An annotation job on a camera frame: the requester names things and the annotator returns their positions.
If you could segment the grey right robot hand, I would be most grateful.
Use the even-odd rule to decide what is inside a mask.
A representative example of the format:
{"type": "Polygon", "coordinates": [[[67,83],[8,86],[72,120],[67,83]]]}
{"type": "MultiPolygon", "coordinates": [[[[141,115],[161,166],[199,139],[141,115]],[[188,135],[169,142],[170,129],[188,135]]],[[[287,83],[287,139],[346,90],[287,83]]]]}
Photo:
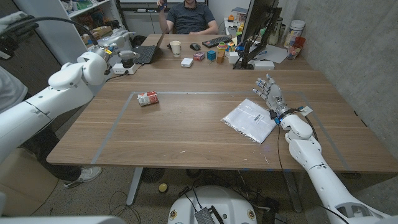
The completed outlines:
{"type": "Polygon", "coordinates": [[[282,92],[274,79],[267,74],[266,79],[258,78],[256,85],[260,90],[253,89],[253,92],[259,95],[270,109],[271,119],[282,120],[291,114],[292,110],[287,106],[282,92]]]}

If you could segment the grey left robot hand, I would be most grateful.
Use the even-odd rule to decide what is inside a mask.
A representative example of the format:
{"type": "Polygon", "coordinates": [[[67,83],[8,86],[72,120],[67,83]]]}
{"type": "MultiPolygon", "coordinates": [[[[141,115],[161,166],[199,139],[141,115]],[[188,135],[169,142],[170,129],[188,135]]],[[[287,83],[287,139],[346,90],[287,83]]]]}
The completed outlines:
{"type": "Polygon", "coordinates": [[[122,60],[130,60],[139,58],[140,54],[132,50],[122,50],[128,38],[133,37],[136,33],[123,30],[117,32],[116,35],[107,36],[100,40],[91,48],[91,52],[102,56],[107,62],[110,57],[117,55],[122,60]]]}

